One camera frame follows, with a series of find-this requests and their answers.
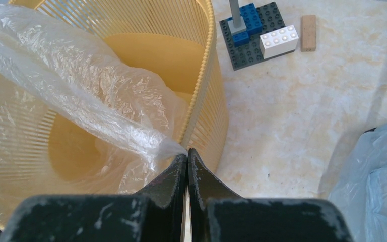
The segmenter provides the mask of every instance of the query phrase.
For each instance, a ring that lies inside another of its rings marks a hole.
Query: white lego brick
[[[260,49],[264,59],[292,51],[299,41],[293,25],[260,36]]]

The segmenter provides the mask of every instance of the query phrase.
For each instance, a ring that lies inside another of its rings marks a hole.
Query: trash bin
[[[12,0],[99,36],[131,67],[157,73],[190,103],[178,135],[185,148],[195,147],[206,166],[216,171],[228,127],[228,113],[216,52],[216,27],[210,0]],[[0,78],[0,116],[11,114],[0,131],[0,228],[20,197],[38,193],[82,193],[80,184],[47,190],[56,179],[79,180],[102,168],[95,137],[44,106],[18,108],[23,90]],[[11,108],[2,109],[3,104]],[[39,119],[33,128],[31,120]],[[41,172],[53,170],[58,173]],[[112,187],[116,184],[102,184]]]

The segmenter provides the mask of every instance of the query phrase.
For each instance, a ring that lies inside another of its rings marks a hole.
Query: trash bag
[[[137,191],[187,155],[187,108],[99,37],[0,5],[0,221],[38,193]]]
[[[387,241],[387,125],[359,138],[328,199],[356,242]]]

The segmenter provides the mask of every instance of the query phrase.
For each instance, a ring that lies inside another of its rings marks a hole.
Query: translucent plastic
[[[356,242],[387,241],[387,129],[360,137],[329,200]]]
[[[55,18],[0,6],[0,74],[0,207],[8,211],[37,193],[131,193],[186,153],[172,138],[187,103],[158,75]]]

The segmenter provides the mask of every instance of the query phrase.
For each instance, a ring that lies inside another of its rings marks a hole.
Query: gray rod
[[[239,3],[238,0],[229,0],[231,5],[232,18],[235,28],[241,27],[241,16],[239,15]]]

